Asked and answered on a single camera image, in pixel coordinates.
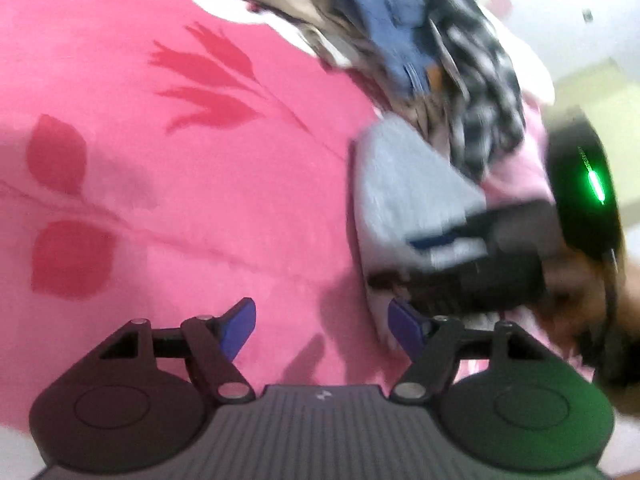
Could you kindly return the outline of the person's right hand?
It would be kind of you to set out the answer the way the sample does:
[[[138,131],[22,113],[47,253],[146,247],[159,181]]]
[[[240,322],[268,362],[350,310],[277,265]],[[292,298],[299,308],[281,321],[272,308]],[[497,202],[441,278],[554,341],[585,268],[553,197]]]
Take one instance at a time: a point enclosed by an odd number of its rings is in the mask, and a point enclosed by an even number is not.
[[[579,252],[544,262],[549,297],[536,307],[539,326],[565,359],[578,356],[577,337],[605,319],[605,284],[597,263]],[[639,261],[627,258],[616,278],[618,306],[614,326],[639,335]]]

